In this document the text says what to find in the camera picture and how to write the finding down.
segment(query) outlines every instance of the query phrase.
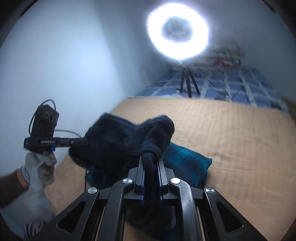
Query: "silver bolt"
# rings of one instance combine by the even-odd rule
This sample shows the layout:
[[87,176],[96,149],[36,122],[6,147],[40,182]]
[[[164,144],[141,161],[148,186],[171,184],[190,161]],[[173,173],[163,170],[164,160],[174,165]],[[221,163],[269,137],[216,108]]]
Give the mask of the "silver bolt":
[[132,182],[133,182],[133,180],[128,177],[123,180],[123,183],[125,183],[125,184],[130,184]]
[[88,190],[87,190],[87,192],[89,193],[89,194],[94,194],[94,193],[96,193],[98,191],[98,189],[96,189],[95,187],[91,187],[91,188],[89,188]]
[[172,178],[170,181],[171,181],[172,184],[179,184],[181,182],[181,180],[179,178],[176,178],[176,177]]
[[212,188],[212,187],[208,187],[208,188],[205,189],[205,191],[206,191],[207,193],[209,193],[209,194],[213,194],[213,193],[215,192],[215,189]]

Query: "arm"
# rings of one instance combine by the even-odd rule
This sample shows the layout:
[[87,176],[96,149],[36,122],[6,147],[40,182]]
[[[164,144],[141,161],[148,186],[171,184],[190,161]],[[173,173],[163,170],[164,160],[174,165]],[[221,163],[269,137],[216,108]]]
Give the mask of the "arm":
[[23,179],[20,169],[0,177],[0,208],[9,205],[28,188],[29,185]]

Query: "tan blanket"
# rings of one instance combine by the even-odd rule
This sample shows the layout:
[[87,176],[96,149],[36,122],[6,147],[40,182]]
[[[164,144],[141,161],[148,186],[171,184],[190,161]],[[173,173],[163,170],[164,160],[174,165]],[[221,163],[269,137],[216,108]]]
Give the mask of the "tan blanket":
[[[281,240],[291,226],[296,217],[296,128],[288,116],[237,103],[158,98],[126,99],[111,113],[134,123],[168,115],[175,123],[172,142],[213,158],[207,186],[269,241]],[[57,180],[46,190],[57,213],[83,191],[83,172],[70,158],[58,166]]]

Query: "brown sleeve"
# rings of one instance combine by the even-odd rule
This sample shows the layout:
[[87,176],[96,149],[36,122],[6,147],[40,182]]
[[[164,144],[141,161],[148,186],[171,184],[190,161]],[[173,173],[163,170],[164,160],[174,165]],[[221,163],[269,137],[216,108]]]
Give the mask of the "brown sleeve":
[[0,177],[0,208],[9,205],[24,191],[26,189],[22,187],[17,177],[17,171]]

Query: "white glove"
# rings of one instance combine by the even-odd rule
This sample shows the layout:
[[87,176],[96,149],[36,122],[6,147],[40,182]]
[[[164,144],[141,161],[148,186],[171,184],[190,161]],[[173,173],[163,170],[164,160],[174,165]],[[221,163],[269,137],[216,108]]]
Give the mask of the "white glove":
[[27,184],[36,191],[42,190],[54,181],[54,165],[57,160],[53,153],[28,152],[25,165],[21,167],[22,176]]

